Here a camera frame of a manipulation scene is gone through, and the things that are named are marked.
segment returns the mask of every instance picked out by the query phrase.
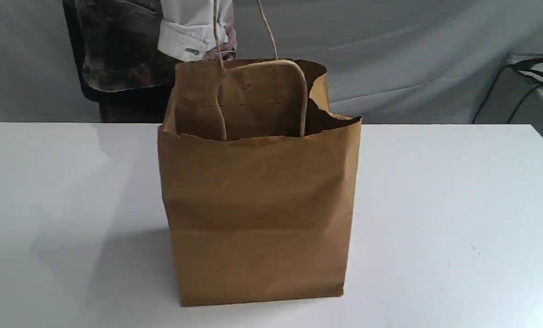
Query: gray fabric backdrop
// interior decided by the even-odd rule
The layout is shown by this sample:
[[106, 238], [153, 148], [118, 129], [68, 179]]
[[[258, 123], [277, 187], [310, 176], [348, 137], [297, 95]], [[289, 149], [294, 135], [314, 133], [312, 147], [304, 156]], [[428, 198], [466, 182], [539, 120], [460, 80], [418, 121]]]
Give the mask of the gray fabric backdrop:
[[[239, 55], [271, 55], [236, 0]], [[543, 52], [543, 0], [265, 0], [280, 55], [326, 64], [332, 110], [368, 123], [466, 123], [509, 51]], [[98, 121], [61, 0], [0, 0], [0, 121]]]

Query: paper bag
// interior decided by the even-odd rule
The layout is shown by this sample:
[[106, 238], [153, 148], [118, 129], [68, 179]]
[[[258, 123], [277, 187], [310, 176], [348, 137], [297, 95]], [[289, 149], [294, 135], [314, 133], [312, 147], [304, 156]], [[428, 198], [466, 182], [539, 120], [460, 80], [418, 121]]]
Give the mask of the paper bag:
[[327, 111], [325, 74], [176, 66], [158, 151], [183, 306], [342, 295], [361, 119]]

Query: table surface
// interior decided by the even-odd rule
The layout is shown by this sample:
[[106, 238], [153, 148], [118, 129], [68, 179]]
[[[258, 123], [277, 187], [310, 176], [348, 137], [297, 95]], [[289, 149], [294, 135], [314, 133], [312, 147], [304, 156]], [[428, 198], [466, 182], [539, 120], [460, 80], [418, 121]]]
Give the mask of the table surface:
[[363, 127], [345, 296], [179, 307], [156, 126], [0, 123], [0, 328], [543, 328], [543, 140]]

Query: person's arm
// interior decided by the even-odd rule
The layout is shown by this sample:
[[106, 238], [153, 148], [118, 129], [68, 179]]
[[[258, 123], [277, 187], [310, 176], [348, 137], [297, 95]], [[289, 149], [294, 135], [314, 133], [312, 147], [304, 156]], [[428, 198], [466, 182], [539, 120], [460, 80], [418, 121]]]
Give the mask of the person's arm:
[[[215, 48], [213, 34], [214, 0], [161, 0], [164, 19], [160, 27], [158, 50], [182, 60], [202, 60]], [[233, 27], [232, 0], [217, 0], [219, 24], [217, 26], [222, 50], [234, 50], [236, 38]]]

